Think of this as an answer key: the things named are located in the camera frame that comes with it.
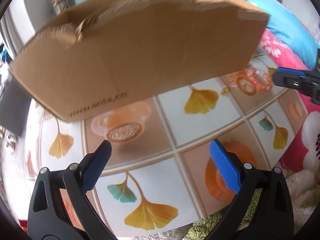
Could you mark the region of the light blue pillow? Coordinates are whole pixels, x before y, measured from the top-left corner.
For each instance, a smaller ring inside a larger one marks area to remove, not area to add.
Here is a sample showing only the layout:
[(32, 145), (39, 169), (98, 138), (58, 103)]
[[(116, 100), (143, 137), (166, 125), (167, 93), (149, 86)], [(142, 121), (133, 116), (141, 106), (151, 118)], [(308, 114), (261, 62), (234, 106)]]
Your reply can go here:
[(288, 45), (309, 70), (317, 63), (319, 44), (302, 22), (278, 0), (247, 0), (269, 14), (267, 29)]

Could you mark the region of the green shaggy rug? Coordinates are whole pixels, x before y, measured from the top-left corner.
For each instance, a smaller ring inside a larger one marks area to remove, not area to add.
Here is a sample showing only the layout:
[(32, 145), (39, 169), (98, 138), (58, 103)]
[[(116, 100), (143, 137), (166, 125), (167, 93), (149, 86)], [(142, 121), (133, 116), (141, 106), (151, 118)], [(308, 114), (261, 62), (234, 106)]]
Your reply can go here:
[[(238, 230), (244, 229), (251, 222), (257, 208), (260, 195), (261, 189), (256, 189)], [(194, 222), (183, 239), (205, 239), (225, 215), (227, 208), (228, 206), (206, 218)]]

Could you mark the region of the pink floral blanket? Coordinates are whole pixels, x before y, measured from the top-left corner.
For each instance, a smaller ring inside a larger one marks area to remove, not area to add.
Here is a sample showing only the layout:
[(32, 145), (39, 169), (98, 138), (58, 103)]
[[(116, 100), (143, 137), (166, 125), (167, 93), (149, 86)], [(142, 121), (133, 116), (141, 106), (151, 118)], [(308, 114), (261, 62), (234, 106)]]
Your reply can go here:
[[(268, 29), (264, 31), (259, 47), (279, 67), (308, 69), (291, 48)], [(281, 166), (293, 172), (301, 170), (316, 172), (319, 169), (319, 106), (295, 90), (288, 90), (280, 98), (280, 104), (289, 115), (291, 125), (299, 128), (290, 146), (280, 158)]]

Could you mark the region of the brown cardboard box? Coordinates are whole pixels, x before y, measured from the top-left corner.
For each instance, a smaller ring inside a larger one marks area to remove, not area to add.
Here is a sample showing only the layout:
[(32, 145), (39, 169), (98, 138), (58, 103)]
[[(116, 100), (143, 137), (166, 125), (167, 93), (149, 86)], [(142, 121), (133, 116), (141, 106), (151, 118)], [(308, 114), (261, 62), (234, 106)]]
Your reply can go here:
[(267, 22), (245, 0), (89, 0), (49, 21), (10, 73), (54, 116), (81, 121), (241, 70)]

